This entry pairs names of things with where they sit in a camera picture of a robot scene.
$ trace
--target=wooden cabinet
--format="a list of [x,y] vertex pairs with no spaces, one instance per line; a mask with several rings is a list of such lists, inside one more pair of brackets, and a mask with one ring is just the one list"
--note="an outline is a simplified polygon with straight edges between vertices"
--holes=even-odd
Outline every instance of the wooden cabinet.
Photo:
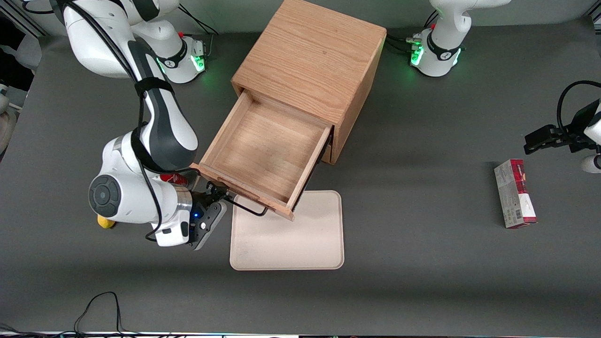
[[232,78],[238,102],[203,176],[292,220],[320,155],[334,164],[371,89],[386,29],[284,0]]

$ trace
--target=open drawer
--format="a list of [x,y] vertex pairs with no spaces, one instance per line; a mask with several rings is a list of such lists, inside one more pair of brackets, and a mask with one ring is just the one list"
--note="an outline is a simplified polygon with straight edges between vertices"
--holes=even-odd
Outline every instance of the open drawer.
[[289,220],[331,124],[244,90],[199,163],[203,176]]

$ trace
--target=tabletop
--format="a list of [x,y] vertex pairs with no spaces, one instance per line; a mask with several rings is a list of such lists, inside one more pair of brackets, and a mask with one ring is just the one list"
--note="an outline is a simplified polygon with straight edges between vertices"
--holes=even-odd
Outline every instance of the tabletop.
[[[257,37],[215,37],[207,72],[174,85],[197,160],[236,102],[230,79]],[[136,126],[136,93],[83,68],[66,38],[43,44],[0,163],[1,322],[68,330],[113,290],[134,331],[601,335],[601,176],[580,170],[584,152],[522,148],[555,123],[563,88],[601,80],[590,18],[474,27],[443,78],[386,47],[340,160],[308,184],[342,196],[345,263],[334,271],[233,270],[231,211],[200,252],[144,240],[148,224],[100,228],[88,185],[103,146]],[[574,89],[565,119],[598,98]],[[525,159],[538,216],[518,230],[503,225],[493,175],[509,158]],[[82,329],[113,330],[111,302],[100,299]]]

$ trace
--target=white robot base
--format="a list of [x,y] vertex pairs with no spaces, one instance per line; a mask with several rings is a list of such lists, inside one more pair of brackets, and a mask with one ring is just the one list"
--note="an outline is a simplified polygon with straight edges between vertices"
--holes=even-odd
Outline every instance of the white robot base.
[[163,73],[176,84],[190,82],[206,69],[204,43],[191,37],[183,37],[182,40],[187,46],[186,55],[178,65],[170,65],[169,61],[157,59]]
[[[424,29],[423,31],[416,33],[413,35],[413,39],[415,41],[427,41],[428,36],[432,33],[431,28]],[[428,48],[427,45],[424,46],[425,42],[420,42],[418,44],[414,43],[414,51],[411,54],[411,59],[409,60],[409,64],[419,69],[420,72],[427,76],[431,76],[434,78],[446,75],[453,66],[457,64],[459,59],[459,54],[461,54],[461,48],[455,53],[442,54],[442,58],[446,58],[446,60],[439,60],[438,56]]]

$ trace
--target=product box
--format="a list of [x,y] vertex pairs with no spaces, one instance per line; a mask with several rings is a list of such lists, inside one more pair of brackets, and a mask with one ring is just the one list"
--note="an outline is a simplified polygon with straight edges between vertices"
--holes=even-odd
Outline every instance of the product box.
[[510,159],[495,168],[505,227],[517,229],[536,223],[528,190],[523,159]]

